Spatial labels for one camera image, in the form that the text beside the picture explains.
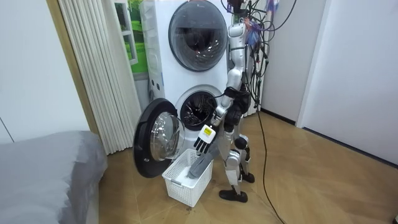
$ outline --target mattress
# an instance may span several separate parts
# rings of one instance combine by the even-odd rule
[[[0,223],[85,223],[107,168],[97,135],[56,133],[0,145],[0,153]]]

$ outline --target open washing machine door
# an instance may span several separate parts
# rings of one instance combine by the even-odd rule
[[[140,175],[162,174],[178,156],[184,138],[185,127],[174,105],[163,98],[152,101],[141,114],[134,136],[133,157]]]

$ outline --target bundle of wires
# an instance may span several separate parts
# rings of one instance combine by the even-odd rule
[[[266,190],[266,185],[265,185],[265,173],[266,173],[266,164],[267,164],[267,144],[266,144],[266,137],[264,134],[264,128],[262,127],[262,121],[260,118],[260,114],[258,113],[259,111],[259,106],[260,106],[260,94],[261,94],[261,80],[263,76],[266,73],[267,66],[268,66],[268,56],[266,52],[265,46],[267,46],[267,51],[269,51],[269,42],[275,37],[275,31],[280,29],[286,21],[289,19],[290,15],[293,12],[293,9],[296,5],[297,0],[294,0],[293,6],[287,15],[286,19],[281,23],[280,26],[275,28],[274,21],[271,20],[266,20],[268,13],[275,13],[275,11],[278,8],[279,5],[279,0],[268,0],[267,1],[267,10],[264,11],[262,9],[257,9],[257,4],[259,3],[259,0],[255,0],[254,3],[252,1],[249,1],[248,4],[246,5],[245,10],[243,10],[242,14],[236,14],[233,13],[236,16],[243,17],[244,23],[246,25],[246,28],[248,30],[248,35],[246,37],[246,57],[248,55],[252,58],[253,65],[252,69],[246,69],[247,72],[251,72],[251,75],[248,76],[246,74],[246,88],[248,92],[251,95],[251,98],[254,100],[254,107],[258,108],[257,109],[257,115],[259,118],[259,122],[261,125],[261,131],[262,131],[262,139],[264,141],[264,148],[266,150],[266,156],[264,159],[264,167],[263,167],[263,173],[262,173],[262,183],[264,187],[264,191],[266,193],[266,197],[269,201],[269,204],[271,205],[274,213],[276,214],[277,218],[279,221],[283,224],[285,224],[285,221],[279,216],[277,213],[275,207],[273,206],[267,190]],[[265,32],[271,32],[272,35],[270,38],[265,39]]]

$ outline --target plastic basket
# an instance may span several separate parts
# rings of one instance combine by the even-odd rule
[[[187,149],[162,174],[169,196],[191,207],[197,204],[211,180],[211,173],[213,171],[212,161],[199,178],[190,179],[187,177],[189,168],[198,158],[199,156],[195,150]]]

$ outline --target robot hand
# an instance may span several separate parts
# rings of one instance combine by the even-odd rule
[[[193,147],[195,147],[199,153],[206,154],[211,144],[215,141],[217,134],[218,127],[204,125],[204,127],[200,130],[198,139],[194,143]]]

